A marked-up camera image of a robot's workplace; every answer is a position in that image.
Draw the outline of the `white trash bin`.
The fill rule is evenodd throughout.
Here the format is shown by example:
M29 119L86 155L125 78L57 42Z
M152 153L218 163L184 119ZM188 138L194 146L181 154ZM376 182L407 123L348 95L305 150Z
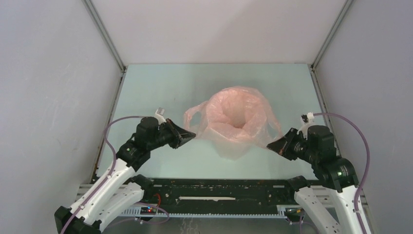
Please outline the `white trash bin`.
M237 142L214 143L218 155L229 160L237 160L244 156L251 148L251 144Z

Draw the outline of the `pink plastic trash bag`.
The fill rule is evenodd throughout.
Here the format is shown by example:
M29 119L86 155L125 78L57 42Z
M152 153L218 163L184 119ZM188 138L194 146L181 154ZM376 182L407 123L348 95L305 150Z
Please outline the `pink plastic trash bag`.
M222 89L183 115L184 128L199 139L266 147L282 137L282 128L269 101L250 87Z

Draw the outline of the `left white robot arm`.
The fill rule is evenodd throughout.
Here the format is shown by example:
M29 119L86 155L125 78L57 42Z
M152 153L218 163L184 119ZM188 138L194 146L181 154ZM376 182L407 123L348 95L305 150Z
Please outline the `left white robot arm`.
M150 159L153 150L168 145L177 149L196 134L176 125L169 118L141 117L136 131L113 153L113 161L94 185L70 207L59 207L54 214L59 234L101 234L125 209L154 197L151 181L137 171Z

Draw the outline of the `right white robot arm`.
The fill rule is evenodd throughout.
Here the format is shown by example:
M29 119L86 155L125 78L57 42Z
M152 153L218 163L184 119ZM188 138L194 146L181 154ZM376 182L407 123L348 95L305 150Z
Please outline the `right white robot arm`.
M283 197L299 204L321 234L370 234L362 208L359 182L352 163L337 155L335 137L322 125L308 124L292 128L267 149L288 160L301 159L311 165L314 175L330 193L338 219L319 202L309 181L302 175L286 181Z

